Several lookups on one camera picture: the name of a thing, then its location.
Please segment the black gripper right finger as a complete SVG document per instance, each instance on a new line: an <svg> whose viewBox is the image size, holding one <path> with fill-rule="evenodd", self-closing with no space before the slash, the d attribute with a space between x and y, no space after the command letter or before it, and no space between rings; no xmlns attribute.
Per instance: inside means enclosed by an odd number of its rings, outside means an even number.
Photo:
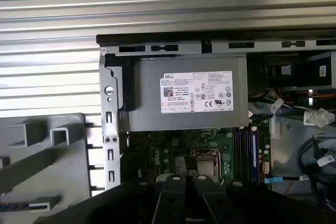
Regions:
<svg viewBox="0 0 336 224"><path fill-rule="evenodd" d="M224 187L206 175L192 181L210 223L335 223L335 212L250 182L235 180Z"/></svg>

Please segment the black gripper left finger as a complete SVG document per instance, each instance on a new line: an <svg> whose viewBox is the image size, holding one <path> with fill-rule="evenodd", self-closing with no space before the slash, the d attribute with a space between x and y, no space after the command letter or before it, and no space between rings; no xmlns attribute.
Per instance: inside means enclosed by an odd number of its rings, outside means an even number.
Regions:
<svg viewBox="0 0 336 224"><path fill-rule="evenodd" d="M185 179L153 184L136 178L41 218L41 223L184 223Z"/></svg>

